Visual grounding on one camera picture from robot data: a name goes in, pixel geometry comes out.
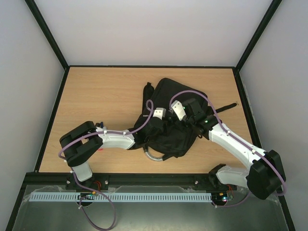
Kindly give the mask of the black student backpack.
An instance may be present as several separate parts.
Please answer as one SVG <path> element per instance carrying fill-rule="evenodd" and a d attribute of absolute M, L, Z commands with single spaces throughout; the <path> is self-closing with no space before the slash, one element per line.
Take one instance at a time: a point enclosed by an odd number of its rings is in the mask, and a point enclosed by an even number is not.
<path fill-rule="evenodd" d="M 214 113 L 220 113 L 236 106 L 235 103 L 213 110 L 205 100 L 206 94 L 180 84 L 172 79 L 161 79 L 156 87 L 147 83 L 143 88 L 142 113 L 133 130 L 135 144 L 130 148 L 149 148 L 161 153 L 162 161 L 171 157 L 184 156 L 196 138 L 204 136 L 205 129 Z M 169 111 L 169 104 L 179 101 L 188 117 L 179 120 Z"/>

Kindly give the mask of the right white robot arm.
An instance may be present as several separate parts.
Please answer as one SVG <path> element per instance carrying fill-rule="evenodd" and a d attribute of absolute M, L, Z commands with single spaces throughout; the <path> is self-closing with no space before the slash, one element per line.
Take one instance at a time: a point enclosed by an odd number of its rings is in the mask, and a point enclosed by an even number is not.
<path fill-rule="evenodd" d="M 219 189 L 225 184 L 241 186 L 265 200 L 285 183 L 282 160 L 276 151 L 267 152 L 247 142 L 222 123 L 216 113 L 206 115 L 196 99 L 184 103 L 175 100 L 170 109 L 199 137 L 220 145 L 244 165 L 244 168 L 220 167 L 210 176 L 214 188 Z"/>

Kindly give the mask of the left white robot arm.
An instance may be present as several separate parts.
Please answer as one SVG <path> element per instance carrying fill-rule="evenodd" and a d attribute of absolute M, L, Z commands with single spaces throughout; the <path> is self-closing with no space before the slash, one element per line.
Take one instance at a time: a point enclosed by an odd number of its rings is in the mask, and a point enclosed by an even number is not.
<path fill-rule="evenodd" d="M 88 160 L 97 150 L 139 149 L 144 147 L 152 136 L 163 132 L 163 116 L 154 115 L 145 119 L 140 127 L 123 131 L 97 127 L 92 121 L 86 121 L 60 138 L 62 149 L 58 156 L 67 163 L 77 179 L 84 182 L 92 177 Z"/>

